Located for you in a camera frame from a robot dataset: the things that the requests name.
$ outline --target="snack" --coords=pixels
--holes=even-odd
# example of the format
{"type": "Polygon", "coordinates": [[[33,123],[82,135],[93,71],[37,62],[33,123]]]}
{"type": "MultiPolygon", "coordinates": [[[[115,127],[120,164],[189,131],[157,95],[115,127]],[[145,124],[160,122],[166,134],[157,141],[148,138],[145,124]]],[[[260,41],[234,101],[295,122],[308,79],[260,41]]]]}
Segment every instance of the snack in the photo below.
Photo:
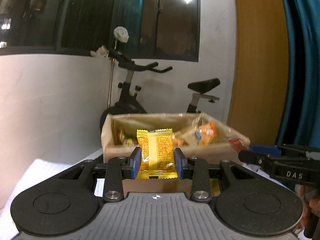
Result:
{"type": "Polygon", "coordinates": [[[177,146],[177,147],[180,147],[180,146],[183,146],[183,145],[186,145],[186,144],[187,144],[187,143],[185,142],[185,140],[176,137],[175,134],[172,135],[172,143],[173,143],[173,146],[177,146]]]}
{"type": "Polygon", "coordinates": [[[138,179],[177,177],[174,166],[172,129],[137,130],[137,139],[141,147],[138,179]]]}
{"type": "Polygon", "coordinates": [[[180,138],[190,146],[198,146],[198,140],[195,137],[195,132],[199,130],[197,126],[186,127],[176,133],[174,133],[175,138],[180,138]]]}
{"type": "Polygon", "coordinates": [[[238,136],[230,136],[225,138],[225,140],[230,143],[231,147],[237,154],[242,150],[248,150],[247,147],[244,146],[243,141],[238,136]]]}
{"type": "Polygon", "coordinates": [[[133,147],[138,144],[137,140],[127,136],[123,130],[118,131],[118,139],[124,147],[133,147]]]}
{"type": "Polygon", "coordinates": [[[217,130],[214,122],[209,122],[204,125],[200,125],[199,134],[195,133],[195,137],[199,138],[199,146],[207,146],[216,136],[217,130]]]}

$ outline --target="window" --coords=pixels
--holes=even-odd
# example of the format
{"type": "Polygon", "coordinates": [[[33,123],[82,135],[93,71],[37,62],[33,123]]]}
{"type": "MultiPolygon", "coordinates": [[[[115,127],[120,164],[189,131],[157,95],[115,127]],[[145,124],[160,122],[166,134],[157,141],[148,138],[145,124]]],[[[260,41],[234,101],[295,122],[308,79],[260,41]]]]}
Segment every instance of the window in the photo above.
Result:
{"type": "Polygon", "coordinates": [[[115,8],[111,29],[128,30],[117,46],[131,57],[198,61],[200,0],[116,0],[115,8]]]}
{"type": "Polygon", "coordinates": [[[0,0],[0,55],[90,55],[114,47],[133,58],[198,60],[200,0],[0,0]]]}

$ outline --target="exercise bike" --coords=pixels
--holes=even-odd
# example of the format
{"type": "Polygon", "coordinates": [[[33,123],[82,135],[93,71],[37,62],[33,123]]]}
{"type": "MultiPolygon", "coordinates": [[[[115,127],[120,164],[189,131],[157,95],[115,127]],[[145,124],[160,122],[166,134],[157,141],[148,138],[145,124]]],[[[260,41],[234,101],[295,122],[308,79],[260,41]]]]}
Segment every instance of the exercise bike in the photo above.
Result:
{"type": "MultiPolygon", "coordinates": [[[[141,87],[135,86],[134,95],[130,94],[131,81],[135,71],[142,72],[149,70],[156,73],[166,73],[173,69],[172,67],[168,67],[163,70],[155,69],[155,67],[158,66],[158,62],[153,62],[146,66],[137,65],[131,58],[124,54],[120,54],[113,49],[109,49],[109,57],[115,58],[118,61],[118,66],[127,70],[127,76],[123,83],[120,82],[118,84],[118,88],[121,88],[119,101],[116,102],[114,106],[107,108],[101,115],[100,132],[102,132],[102,127],[108,114],[118,115],[147,113],[147,111],[137,101],[137,95],[141,90],[141,87]]],[[[192,100],[188,106],[187,113],[197,113],[196,109],[200,98],[207,99],[210,103],[215,103],[215,101],[218,101],[218,97],[204,95],[218,85],[220,85],[220,80],[218,78],[188,84],[188,88],[197,93],[192,94],[192,100]]]]}

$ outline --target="metal screw head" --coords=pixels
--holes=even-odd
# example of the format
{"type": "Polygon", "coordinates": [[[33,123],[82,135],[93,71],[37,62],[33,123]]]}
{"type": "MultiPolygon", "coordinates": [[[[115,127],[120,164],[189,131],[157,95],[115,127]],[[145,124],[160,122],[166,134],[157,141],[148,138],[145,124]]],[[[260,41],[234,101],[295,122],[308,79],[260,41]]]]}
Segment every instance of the metal screw head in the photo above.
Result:
{"type": "Polygon", "coordinates": [[[193,196],[198,199],[204,199],[204,198],[209,197],[209,193],[206,191],[203,191],[203,190],[199,190],[199,191],[196,191],[195,193],[193,193],[193,196]]]}
{"type": "Polygon", "coordinates": [[[114,191],[114,190],[108,191],[105,194],[105,197],[109,199],[117,199],[117,198],[120,198],[120,196],[121,196],[120,192],[114,191]]]}

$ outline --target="hand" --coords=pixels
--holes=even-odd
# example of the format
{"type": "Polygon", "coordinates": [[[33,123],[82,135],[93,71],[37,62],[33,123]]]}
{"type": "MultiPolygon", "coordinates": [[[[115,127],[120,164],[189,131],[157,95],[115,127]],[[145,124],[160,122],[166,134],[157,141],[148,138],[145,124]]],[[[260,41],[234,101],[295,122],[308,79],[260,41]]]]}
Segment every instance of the hand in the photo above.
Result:
{"type": "Polygon", "coordinates": [[[310,187],[307,187],[307,189],[306,189],[305,186],[297,184],[295,187],[295,190],[296,190],[296,193],[299,196],[299,198],[304,203],[302,219],[300,220],[298,227],[297,227],[297,229],[301,229],[301,228],[305,228],[306,225],[308,224],[312,209],[320,212],[320,196],[319,195],[313,196],[309,200],[309,203],[306,203],[306,201],[308,201],[308,199],[307,200],[305,199],[306,191],[308,193],[314,189],[312,189],[310,187]]]}

